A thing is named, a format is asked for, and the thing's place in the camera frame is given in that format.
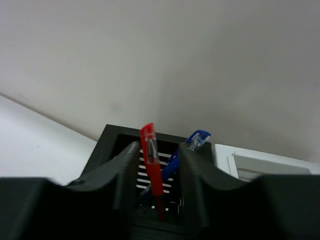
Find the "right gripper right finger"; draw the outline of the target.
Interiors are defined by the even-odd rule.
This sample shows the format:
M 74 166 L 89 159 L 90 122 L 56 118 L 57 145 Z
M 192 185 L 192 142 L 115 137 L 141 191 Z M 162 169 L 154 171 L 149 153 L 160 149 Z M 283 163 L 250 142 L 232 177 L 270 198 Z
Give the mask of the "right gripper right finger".
M 189 240 L 319 239 L 319 176 L 274 174 L 244 182 L 184 143 L 178 157 Z

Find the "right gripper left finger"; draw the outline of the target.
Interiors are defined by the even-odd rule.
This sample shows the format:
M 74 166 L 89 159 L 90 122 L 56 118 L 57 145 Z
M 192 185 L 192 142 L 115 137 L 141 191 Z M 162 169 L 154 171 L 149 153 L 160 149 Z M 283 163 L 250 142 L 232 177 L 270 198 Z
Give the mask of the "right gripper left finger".
M 128 240 L 136 195 L 140 144 L 69 185 L 42 177 L 0 180 L 3 240 Z

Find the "red gel pen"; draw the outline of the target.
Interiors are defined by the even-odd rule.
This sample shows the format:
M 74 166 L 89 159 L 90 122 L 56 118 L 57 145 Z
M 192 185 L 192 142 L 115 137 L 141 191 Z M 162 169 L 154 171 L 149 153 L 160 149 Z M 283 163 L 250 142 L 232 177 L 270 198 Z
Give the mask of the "red gel pen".
M 140 130 L 140 143 L 143 151 L 144 165 L 155 197 L 155 207 L 160 221 L 164 220 L 162 196 L 164 194 L 162 170 L 154 124 L 148 123 Z

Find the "blue gel pen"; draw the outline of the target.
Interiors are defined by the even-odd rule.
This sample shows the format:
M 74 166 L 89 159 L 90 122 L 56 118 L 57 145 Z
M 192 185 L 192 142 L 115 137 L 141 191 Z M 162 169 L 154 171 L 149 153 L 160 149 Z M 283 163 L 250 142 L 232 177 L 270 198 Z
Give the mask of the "blue gel pen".
M 211 137 L 211 133 L 205 130 L 196 130 L 193 134 L 191 134 L 185 141 L 188 145 L 188 148 L 192 151 L 199 150 L 206 141 Z M 170 178 L 174 176 L 174 174 L 179 169 L 180 159 L 178 157 L 179 151 L 174 152 L 171 157 L 166 161 L 167 165 L 162 169 L 162 183 L 165 184 Z M 140 205 L 144 200 L 150 197 L 152 194 L 151 185 L 149 185 L 145 190 L 143 190 L 139 198 L 137 200 L 137 204 Z

